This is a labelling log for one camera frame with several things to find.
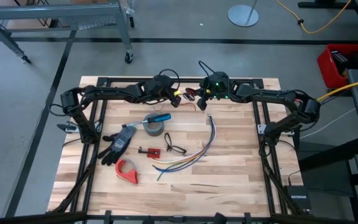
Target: white wire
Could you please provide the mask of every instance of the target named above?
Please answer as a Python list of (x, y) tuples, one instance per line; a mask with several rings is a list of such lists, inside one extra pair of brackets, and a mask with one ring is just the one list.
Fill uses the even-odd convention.
[(331, 121), (330, 123), (326, 124), (324, 127), (320, 128), (319, 130), (317, 130), (317, 131), (315, 131), (315, 132), (312, 132), (312, 133), (310, 133), (310, 134), (307, 134), (307, 135), (305, 135), (305, 136), (302, 136), (300, 139), (303, 139), (303, 138), (306, 138), (306, 137), (309, 137), (309, 136), (311, 136), (311, 135), (314, 135), (314, 134), (318, 133), (319, 131), (323, 130), (324, 128), (327, 128), (327, 127), (328, 127), (329, 125), (331, 125), (333, 122), (335, 122), (335, 121), (341, 119), (342, 117), (346, 116), (347, 114), (349, 114), (350, 112), (352, 112), (352, 111), (354, 111), (354, 110), (355, 110), (355, 108), (351, 109), (350, 111), (344, 113), (344, 114), (341, 115), (340, 117), (338, 117), (338, 118), (336, 118), (335, 120)]
[(159, 164), (179, 163), (179, 162), (181, 162), (181, 161), (183, 161), (183, 160), (186, 160), (186, 159), (189, 159), (189, 158), (191, 158), (191, 157), (194, 157), (194, 155), (196, 155), (196, 154), (202, 154), (202, 152), (205, 151), (205, 150), (207, 150), (207, 149), (209, 148), (209, 146), (212, 144), (212, 142), (216, 139), (216, 127), (215, 127), (215, 123), (214, 123), (213, 119), (211, 120), (211, 122), (212, 122), (212, 124), (213, 124), (213, 126), (214, 126), (215, 136), (214, 136), (213, 140), (211, 141), (211, 143), (208, 144), (206, 147), (204, 147), (203, 149), (201, 149), (201, 150), (198, 151), (198, 152), (193, 153), (193, 154), (190, 155), (190, 156), (186, 156), (186, 157), (184, 157), (184, 158), (177, 159), (177, 160), (175, 160), (175, 161), (158, 161), (158, 160), (156, 160), (156, 159), (153, 159), (153, 161), (156, 162), (156, 163), (159, 163)]

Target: blue screwdriver handle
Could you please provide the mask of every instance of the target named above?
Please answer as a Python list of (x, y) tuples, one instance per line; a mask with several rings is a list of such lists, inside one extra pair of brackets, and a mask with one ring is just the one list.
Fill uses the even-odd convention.
[(171, 114), (170, 113), (160, 114), (160, 115), (154, 116), (152, 118), (147, 118), (147, 122), (150, 124), (150, 123), (153, 123), (153, 122), (166, 121), (168, 119), (171, 119)]

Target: round metal base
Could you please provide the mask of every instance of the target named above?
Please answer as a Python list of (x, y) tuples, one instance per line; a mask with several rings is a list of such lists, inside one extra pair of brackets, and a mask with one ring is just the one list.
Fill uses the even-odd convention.
[(247, 23), (247, 19), (249, 17), (251, 10), (252, 8), (250, 6), (236, 5), (229, 9), (229, 11), (227, 12), (227, 17), (229, 18), (230, 22), (232, 22), (237, 26), (241, 26), (241, 27), (253, 26), (258, 22), (259, 15), (258, 12), (254, 9)]

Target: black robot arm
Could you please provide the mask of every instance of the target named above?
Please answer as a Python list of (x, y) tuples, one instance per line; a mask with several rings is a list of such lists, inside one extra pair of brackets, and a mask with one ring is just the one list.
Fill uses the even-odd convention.
[(176, 88), (172, 88), (174, 81), (166, 75), (157, 75), (153, 79), (128, 85), (124, 88), (119, 87), (95, 87), (86, 86), (84, 88), (73, 88), (60, 95), (62, 108), (65, 115), (71, 116), (80, 130), (81, 142), (94, 144), (99, 141), (94, 124), (88, 121), (83, 110), (94, 100), (125, 100), (130, 103), (145, 103), (150, 101), (157, 102), (170, 100), (171, 105), (178, 107), (181, 98), (175, 93)]
[(224, 72), (214, 72), (200, 82), (197, 90), (186, 89), (186, 94), (200, 96), (197, 102), (201, 110), (212, 99), (230, 99), (236, 103), (260, 101), (286, 106), (291, 114), (278, 122), (270, 122), (264, 127), (264, 141), (275, 146), (282, 132), (290, 132), (301, 124), (310, 124), (319, 119), (320, 103), (301, 90), (263, 90), (246, 83), (230, 80)]

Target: screwdriver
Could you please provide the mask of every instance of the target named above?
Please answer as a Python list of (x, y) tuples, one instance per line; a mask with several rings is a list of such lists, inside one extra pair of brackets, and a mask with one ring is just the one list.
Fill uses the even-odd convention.
[(147, 118), (146, 120), (143, 121), (137, 121), (137, 122), (133, 122), (133, 123), (129, 123), (129, 124), (123, 124), (122, 127), (125, 128), (127, 126), (135, 126), (138, 124), (142, 124), (142, 123), (154, 123), (154, 122), (161, 122), (161, 121), (166, 121), (171, 119), (171, 114), (170, 113), (166, 113), (166, 114), (160, 114), (151, 118)]

